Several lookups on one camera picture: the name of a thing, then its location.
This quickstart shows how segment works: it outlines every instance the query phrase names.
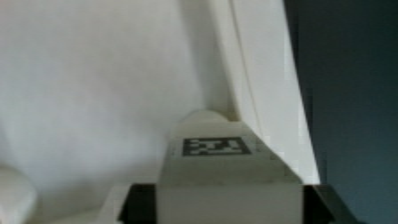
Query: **white surface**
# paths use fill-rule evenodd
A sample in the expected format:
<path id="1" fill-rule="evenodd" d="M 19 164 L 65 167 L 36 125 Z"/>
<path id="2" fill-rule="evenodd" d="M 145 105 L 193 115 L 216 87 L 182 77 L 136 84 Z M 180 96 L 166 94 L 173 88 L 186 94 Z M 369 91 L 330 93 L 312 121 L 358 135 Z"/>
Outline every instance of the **white surface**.
<path id="1" fill-rule="evenodd" d="M 4 0 L 0 37 L 0 163 L 45 221 L 155 178 L 168 130 L 193 110 L 228 112 L 227 83 L 198 0 Z"/>
<path id="2" fill-rule="evenodd" d="M 106 200 L 100 206 L 100 211 L 95 219 L 95 224 L 116 224 L 118 221 L 118 215 L 120 215 L 120 210 L 122 210 L 122 205 L 125 202 L 125 197 L 127 197 L 127 191 L 129 191 L 129 184 L 116 184 L 113 185 Z"/>
<path id="3" fill-rule="evenodd" d="M 58 219 L 56 221 L 45 224 L 93 224 L 97 219 L 97 210 L 84 211 L 79 214 Z"/>
<path id="4" fill-rule="evenodd" d="M 26 177 L 0 167 L 0 223 L 24 224 L 31 219 L 36 192 Z"/>
<path id="5" fill-rule="evenodd" d="M 237 140 L 227 140 L 225 147 L 219 139 L 207 139 L 216 137 L 241 138 L 250 153 L 239 153 Z M 186 141 L 202 142 L 189 144 L 198 147 L 189 155 Z M 195 155 L 196 150 L 209 155 Z M 177 128 L 155 185 L 155 206 L 159 224 L 301 223 L 299 178 L 241 122 L 189 123 Z"/>
<path id="6" fill-rule="evenodd" d="M 212 0 L 211 9 L 239 118 L 315 184 L 282 0 Z"/>

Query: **white object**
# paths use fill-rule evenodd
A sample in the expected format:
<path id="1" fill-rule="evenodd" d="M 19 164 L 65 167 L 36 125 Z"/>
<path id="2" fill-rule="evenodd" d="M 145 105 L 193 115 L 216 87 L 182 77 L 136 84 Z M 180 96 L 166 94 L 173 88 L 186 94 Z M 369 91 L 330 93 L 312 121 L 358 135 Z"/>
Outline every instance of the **white object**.
<path id="1" fill-rule="evenodd" d="M 155 206 L 159 224 L 301 222 L 299 178 L 241 122 L 177 127 Z"/>
<path id="2" fill-rule="evenodd" d="M 36 191 L 24 175 L 0 167 L 0 224 L 24 224 L 31 221 L 36 209 Z M 49 224 L 92 224 L 97 210 L 63 217 Z"/>
<path id="3" fill-rule="evenodd" d="M 36 192 L 22 174 L 0 167 L 0 223 L 22 224 L 33 215 Z"/>
<path id="4" fill-rule="evenodd" d="M 131 183 L 116 184 L 109 189 L 106 200 L 102 203 L 95 224 L 116 224 L 122 205 L 127 197 Z"/>
<path id="5" fill-rule="evenodd" d="M 319 183 L 282 0 L 209 0 L 234 106 L 305 184 Z"/>

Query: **white wall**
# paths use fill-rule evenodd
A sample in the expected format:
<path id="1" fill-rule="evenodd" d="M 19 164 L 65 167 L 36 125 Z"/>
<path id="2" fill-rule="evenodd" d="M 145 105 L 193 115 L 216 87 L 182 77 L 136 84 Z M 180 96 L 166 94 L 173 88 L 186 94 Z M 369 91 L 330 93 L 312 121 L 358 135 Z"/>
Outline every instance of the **white wall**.
<path id="1" fill-rule="evenodd" d="M 212 19 L 239 118 L 303 183 L 319 183 L 282 0 L 212 0 Z"/>
<path id="2" fill-rule="evenodd" d="M 29 176 L 47 220 L 157 174 L 166 133 L 230 112 L 202 1 L 4 0 L 0 162 Z"/>

